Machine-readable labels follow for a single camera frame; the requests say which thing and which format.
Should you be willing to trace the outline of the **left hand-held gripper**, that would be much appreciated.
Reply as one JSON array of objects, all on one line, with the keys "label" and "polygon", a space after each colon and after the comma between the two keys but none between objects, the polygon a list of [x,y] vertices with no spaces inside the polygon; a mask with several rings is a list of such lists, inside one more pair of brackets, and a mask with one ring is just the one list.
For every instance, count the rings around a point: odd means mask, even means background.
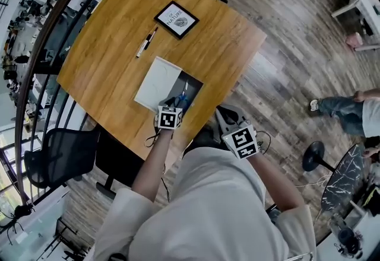
[{"label": "left hand-held gripper", "polygon": [[167,97],[159,102],[155,117],[155,127],[159,129],[177,129],[182,123],[183,110],[175,105],[176,97]]}]

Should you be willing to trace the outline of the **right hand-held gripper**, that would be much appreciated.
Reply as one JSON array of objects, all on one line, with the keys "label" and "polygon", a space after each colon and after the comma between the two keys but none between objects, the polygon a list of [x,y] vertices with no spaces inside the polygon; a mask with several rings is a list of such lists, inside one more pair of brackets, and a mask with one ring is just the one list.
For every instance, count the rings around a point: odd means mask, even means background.
[{"label": "right hand-held gripper", "polygon": [[[221,104],[220,109],[216,108],[216,119],[221,132],[226,133],[221,137],[223,142],[236,158],[242,160],[257,153],[257,133],[242,109]],[[229,131],[229,125],[237,127]]]}]

